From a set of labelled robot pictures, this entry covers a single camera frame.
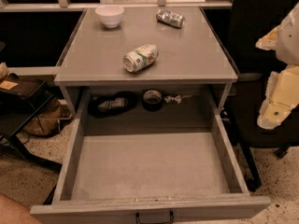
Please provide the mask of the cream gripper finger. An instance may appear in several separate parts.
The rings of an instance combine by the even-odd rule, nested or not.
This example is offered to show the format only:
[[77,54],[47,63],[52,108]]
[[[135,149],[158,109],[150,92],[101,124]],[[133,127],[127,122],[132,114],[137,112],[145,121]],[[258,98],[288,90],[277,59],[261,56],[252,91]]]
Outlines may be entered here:
[[265,99],[257,124],[266,130],[279,126],[299,105],[299,67],[288,66],[282,72],[272,72],[268,78]]
[[259,38],[255,47],[263,50],[275,50],[278,42],[278,30],[279,26],[272,29],[267,35]]

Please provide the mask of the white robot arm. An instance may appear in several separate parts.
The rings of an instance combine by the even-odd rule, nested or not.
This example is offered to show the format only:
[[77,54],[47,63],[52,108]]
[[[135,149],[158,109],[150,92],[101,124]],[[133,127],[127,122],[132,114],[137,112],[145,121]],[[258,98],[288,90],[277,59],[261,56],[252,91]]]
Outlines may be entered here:
[[299,105],[299,4],[279,26],[260,38],[256,47],[274,50],[277,59],[287,64],[280,73],[270,74],[257,118],[261,128],[273,130]]

